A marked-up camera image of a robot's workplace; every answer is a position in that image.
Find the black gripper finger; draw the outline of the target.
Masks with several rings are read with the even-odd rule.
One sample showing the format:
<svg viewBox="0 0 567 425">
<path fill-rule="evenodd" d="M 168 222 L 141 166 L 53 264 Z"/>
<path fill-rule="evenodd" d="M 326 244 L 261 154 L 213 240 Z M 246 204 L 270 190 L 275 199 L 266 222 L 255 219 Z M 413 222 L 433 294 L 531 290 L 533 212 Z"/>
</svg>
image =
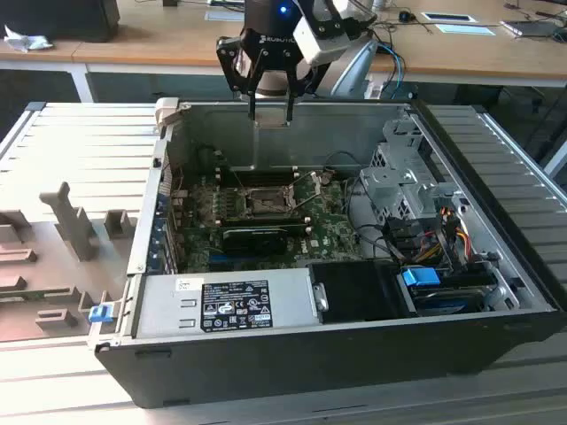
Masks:
<svg viewBox="0 0 567 425">
<path fill-rule="evenodd" d="M 294 63 L 292 60 L 285 60 L 283 62 L 283 69 L 286 73 L 288 82 L 288 95 L 285 113 L 285 120 L 287 123 L 292 121 L 295 100 L 305 94 L 314 94 L 330 67 L 330 63 L 310 67 L 307 75 L 299 79 L 297 65 L 298 64 Z"/>
<path fill-rule="evenodd" d="M 266 49 L 258 50 L 256 56 L 251 59 L 248 74 L 243 76 L 237 70 L 237 60 L 242 51 L 242 43 L 239 38 L 222 36 L 217 40 L 216 54 L 227 83 L 234 93 L 239 92 L 248 96 L 248 117 L 250 120 L 255 120 L 256 90 L 264 72 L 267 70 L 269 52 Z"/>
</svg>

